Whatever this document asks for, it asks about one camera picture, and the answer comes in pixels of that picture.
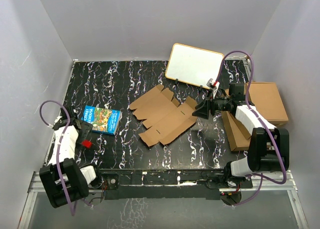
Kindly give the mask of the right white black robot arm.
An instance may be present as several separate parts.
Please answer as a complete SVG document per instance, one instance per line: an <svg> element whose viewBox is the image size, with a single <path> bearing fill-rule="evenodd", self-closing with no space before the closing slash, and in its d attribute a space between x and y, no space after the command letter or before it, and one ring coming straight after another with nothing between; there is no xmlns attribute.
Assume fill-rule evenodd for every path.
<svg viewBox="0 0 320 229"><path fill-rule="evenodd" d="M273 82L231 83L228 90L222 90L219 82L209 80L209 92L195 107L194 116L208 119L215 112L227 112L233 116L249 134L247 156L230 161L223 169L220 179L233 188L241 179L264 172L286 172L290 165L290 136L287 129L279 128L288 122L288 116L280 93Z"/></svg>

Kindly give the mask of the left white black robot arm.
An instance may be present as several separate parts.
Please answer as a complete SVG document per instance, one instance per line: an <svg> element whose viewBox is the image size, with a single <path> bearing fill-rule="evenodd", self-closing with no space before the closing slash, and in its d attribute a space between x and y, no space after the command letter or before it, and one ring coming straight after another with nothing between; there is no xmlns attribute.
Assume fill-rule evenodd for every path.
<svg viewBox="0 0 320 229"><path fill-rule="evenodd" d="M78 166L75 161L76 148L85 148L92 125L79 119L76 109L65 105L60 116L51 126L54 131L52 155L39 170L40 180L53 208L59 208L83 199L89 189L103 184L103 176L97 166L89 163Z"/></svg>

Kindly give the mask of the blue treehouse book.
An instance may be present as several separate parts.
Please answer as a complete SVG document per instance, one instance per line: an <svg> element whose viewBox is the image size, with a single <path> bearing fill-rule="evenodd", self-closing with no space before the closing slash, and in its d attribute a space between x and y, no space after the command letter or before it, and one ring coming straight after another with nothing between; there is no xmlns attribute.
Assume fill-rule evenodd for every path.
<svg viewBox="0 0 320 229"><path fill-rule="evenodd" d="M86 105L81 119L92 125L93 132L114 136L121 118L119 110Z"/></svg>

